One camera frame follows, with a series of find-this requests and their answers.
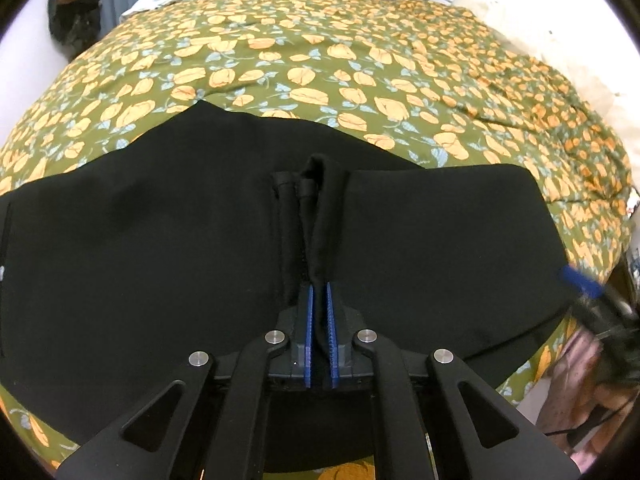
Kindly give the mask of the green orange floral bedspread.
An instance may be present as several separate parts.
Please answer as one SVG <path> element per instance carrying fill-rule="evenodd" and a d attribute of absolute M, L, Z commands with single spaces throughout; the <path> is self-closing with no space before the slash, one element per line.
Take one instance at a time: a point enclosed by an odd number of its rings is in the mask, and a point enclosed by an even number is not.
<path fill-rule="evenodd" d="M 622 142 L 557 70 L 467 10 L 402 0 L 191 0 L 128 18 L 67 65 L 1 150 L 1 199 L 126 148 L 206 102 L 335 129 L 422 169 L 527 169 L 566 263 L 598 283 L 630 237 Z M 6 479 L 575 479 L 522 415 L 515 377 L 547 364 L 565 315 L 491 385 L 448 348 L 416 353 L 367 326 L 356 386 L 331 385 L 314 294 L 311 387 L 292 376 L 295 307 L 239 351 L 196 350 L 78 443 L 1 383 Z"/>

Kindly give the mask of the pink dotted pyjama trousers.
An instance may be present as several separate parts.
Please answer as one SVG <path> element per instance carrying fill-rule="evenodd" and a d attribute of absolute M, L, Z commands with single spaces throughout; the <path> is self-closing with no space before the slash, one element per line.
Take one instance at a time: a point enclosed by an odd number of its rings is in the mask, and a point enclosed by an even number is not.
<path fill-rule="evenodd" d="M 639 395 L 637 387 L 596 381 L 600 350 L 600 344 L 590 333 L 583 328 L 576 330 L 552 367 L 548 396 L 536 421 L 537 428 L 548 434 L 582 472 L 592 466 L 611 442 Z M 612 411 L 614 416 L 601 425 L 580 450 L 575 450 L 562 432 L 583 424 L 599 405 Z"/>

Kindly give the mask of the black hanging bags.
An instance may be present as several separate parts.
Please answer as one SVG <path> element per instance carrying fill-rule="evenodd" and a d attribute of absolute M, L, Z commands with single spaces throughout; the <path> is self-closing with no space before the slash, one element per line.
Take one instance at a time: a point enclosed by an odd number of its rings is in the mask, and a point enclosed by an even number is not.
<path fill-rule="evenodd" d="M 99 40 L 100 0 L 48 0 L 48 23 L 56 47 L 73 61 Z"/>

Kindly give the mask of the black pants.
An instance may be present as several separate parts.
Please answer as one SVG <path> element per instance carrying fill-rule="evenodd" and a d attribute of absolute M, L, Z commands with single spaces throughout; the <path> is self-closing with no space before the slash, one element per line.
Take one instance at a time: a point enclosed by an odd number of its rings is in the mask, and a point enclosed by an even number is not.
<path fill-rule="evenodd" d="M 520 166 L 422 169 L 330 127 L 201 102 L 1 200 L 1 382 L 78 443 L 188 355 L 239 351 L 307 289 L 491 385 L 565 315 Z"/>

